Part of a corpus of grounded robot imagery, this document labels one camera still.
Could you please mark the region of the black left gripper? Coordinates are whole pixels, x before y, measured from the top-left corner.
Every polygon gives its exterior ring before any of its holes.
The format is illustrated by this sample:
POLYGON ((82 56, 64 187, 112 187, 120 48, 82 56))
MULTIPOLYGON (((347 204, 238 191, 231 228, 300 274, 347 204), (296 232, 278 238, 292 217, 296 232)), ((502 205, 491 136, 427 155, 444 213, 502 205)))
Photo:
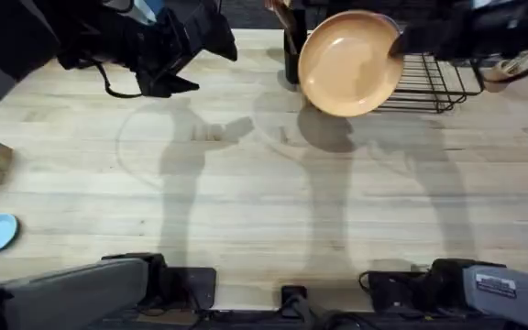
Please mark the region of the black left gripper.
POLYGON ((200 86, 178 75, 189 59, 202 50, 237 61, 236 40, 226 17, 216 11, 195 9, 182 25, 182 45, 172 24, 146 25, 109 6, 87 6, 76 14, 75 39, 58 55, 67 70, 79 65, 112 62, 136 74, 143 96, 170 98, 196 91, 200 86))

